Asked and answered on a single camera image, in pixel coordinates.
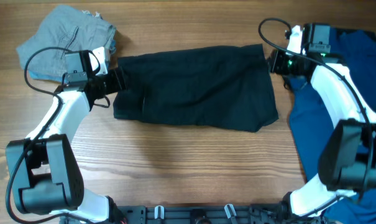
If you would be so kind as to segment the black shorts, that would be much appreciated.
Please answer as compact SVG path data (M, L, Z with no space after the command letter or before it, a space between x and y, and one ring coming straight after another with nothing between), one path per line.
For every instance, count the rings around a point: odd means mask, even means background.
M260 44L121 57L116 119L257 132L278 119Z

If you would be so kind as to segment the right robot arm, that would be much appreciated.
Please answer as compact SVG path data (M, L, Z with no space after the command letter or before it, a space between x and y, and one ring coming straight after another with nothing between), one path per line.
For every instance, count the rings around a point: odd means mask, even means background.
M308 180L280 216L376 223L376 36L317 23L285 35L270 70L295 96L290 127Z

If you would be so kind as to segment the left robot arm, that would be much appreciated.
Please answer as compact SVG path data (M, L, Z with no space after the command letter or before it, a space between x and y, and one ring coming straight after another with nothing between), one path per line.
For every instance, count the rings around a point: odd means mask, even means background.
M39 223L57 217L79 223L127 223L127 217L109 196L84 187L71 142L95 101L122 90L116 73L90 50L65 51L67 64L62 83L51 93L53 104L41 123L24 139L6 147L10 178L6 210L18 223L13 208L40 215Z

